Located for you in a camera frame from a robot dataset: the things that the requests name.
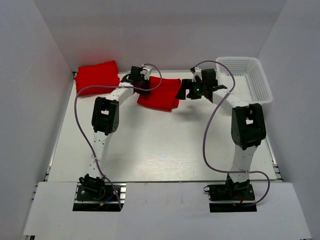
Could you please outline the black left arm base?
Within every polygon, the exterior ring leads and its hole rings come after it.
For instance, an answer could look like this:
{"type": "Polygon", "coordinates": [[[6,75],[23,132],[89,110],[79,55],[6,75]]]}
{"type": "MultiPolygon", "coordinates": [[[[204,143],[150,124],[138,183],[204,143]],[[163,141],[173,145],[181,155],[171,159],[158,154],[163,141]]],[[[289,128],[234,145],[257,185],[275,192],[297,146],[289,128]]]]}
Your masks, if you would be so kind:
{"type": "Polygon", "coordinates": [[[110,184],[104,178],[86,174],[79,178],[72,210],[74,212],[120,212],[125,203],[126,184],[110,184]]]}

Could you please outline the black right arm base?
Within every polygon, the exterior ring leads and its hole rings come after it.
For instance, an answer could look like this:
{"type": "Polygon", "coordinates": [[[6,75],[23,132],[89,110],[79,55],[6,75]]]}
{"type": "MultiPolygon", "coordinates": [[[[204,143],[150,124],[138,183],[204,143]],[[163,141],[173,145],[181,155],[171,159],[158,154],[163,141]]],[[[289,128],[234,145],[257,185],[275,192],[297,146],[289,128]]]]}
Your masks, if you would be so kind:
{"type": "Polygon", "coordinates": [[[223,184],[209,184],[203,188],[208,194],[211,213],[253,213],[257,211],[255,193],[250,180],[234,183],[227,176],[223,184]]]}

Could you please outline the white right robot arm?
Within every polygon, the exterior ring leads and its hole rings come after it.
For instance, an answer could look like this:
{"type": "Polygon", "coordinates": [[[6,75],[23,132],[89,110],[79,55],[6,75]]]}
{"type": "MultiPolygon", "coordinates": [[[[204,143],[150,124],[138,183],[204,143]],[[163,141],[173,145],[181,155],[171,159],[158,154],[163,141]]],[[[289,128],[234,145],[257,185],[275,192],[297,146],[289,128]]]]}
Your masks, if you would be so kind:
{"type": "Polygon", "coordinates": [[[176,98],[197,100],[205,97],[231,114],[231,138],[235,144],[231,169],[226,171],[227,181],[237,188],[249,184],[249,171],[253,156],[266,138],[267,131],[262,105],[241,100],[225,85],[219,85],[213,68],[190,69],[191,79],[183,79],[176,98]]]}

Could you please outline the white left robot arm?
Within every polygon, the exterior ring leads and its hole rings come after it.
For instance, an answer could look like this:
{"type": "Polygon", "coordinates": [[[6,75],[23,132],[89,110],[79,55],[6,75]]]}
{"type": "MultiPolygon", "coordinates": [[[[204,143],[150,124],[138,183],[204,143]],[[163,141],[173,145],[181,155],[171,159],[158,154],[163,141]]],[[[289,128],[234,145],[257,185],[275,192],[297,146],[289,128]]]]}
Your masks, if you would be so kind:
{"type": "Polygon", "coordinates": [[[87,174],[102,177],[99,171],[102,160],[106,158],[113,133],[120,124],[120,106],[133,94],[149,95],[151,93],[150,75],[152,66],[132,66],[130,73],[124,76],[113,91],[106,96],[97,97],[94,102],[91,125],[93,127],[93,150],[87,174]]]}

